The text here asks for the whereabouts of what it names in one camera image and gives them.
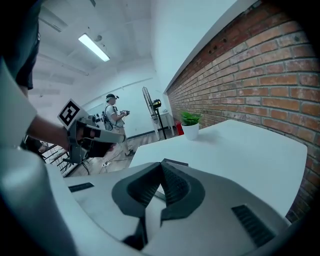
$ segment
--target floor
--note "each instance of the floor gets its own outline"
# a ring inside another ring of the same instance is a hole
[[[165,129],[165,135],[167,139],[170,139],[172,137],[177,136],[177,131],[174,129],[174,136],[172,136],[172,132],[170,129]],[[160,140],[164,140],[164,135],[161,132]],[[158,139],[156,137],[156,134],[150,133],[144,136],[132,138],[128,140],[129,149],[133,149],[136,151],[138,147],[146,144],[156,143],[158,142]],[[116,172],[120,171],[122,169],[128,168],[131,161],[133,159],[133,156],[125,156],[125,153],[122,151],[122,148],[119,145],[116,145],[113,149],[113,151],[108,152],[104,157],[95,157],[90,158],[88,161],[85,162],[86,167],[89,170],[90,175],[91,174],[102,174],[102,173],[110,173],[110,172]],[[107,167],[103,167],[102,165],[110,161],[110,164]],[[81,165],[77,167],[70,175],[69,177],[75,177],[75,176],[87,176],[88,172],[87,170]]]

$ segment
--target black stand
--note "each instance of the black stand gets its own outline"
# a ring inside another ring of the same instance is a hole
[[[161,130],[162,130],[162,132],[163,132],[164,139],[166,140],[166,139],[167,139],[167,136],[166,136],[165,129],[164,129],[164,126],[163,126],[162,121],[161,121],[161,117],[160,117],[160,114],[159,114],[159,109],[157,108],[155,111],[156,111],[156,113],[158,114],[158,118],[159,118],[159,120],[160,120]]]

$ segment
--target fluorescent light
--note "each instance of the fluorescent light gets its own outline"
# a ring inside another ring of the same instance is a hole
[[[87,34],[80,36],[79,41],[93,51],[104,62],[110,60],[110,58],[90,39]]]

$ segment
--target white ceiling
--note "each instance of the white ceiling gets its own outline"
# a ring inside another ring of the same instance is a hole
[[[55,83],[74,86],[84,78],[119,64],[150,56],[150,0],[46,0],[39,19],[40,47],[34,83],[44,89],[32,95],[58,95]],[[61,32],[53,29],[56,25]],[[98,46],[110,60],[103,62],[78,38],[98,35]]]

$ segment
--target stand fan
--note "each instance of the stand fan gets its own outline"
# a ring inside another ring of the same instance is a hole
[[[146,87],[142,88],[142,92],[143,92],[143,96],[144,96],[144,99],[145,99],[145,103],[148,106],[151,118],[152,118],[152,120],[153,120],[153,122],[155,124],[157,124],[160,121],[161,130],[163,132],[164,139],[166,140],[167,137],[166,137],[165,129],[164,129],[164,126],[162,124],[161,117],[160,117],[160,114],[159,114],[159,109],[158,109],[158,108],[161,107],[160,99],[156,99],[156,100],[152,101],[151,97],[150,97],[150,94],[148,92],[148,89]]]

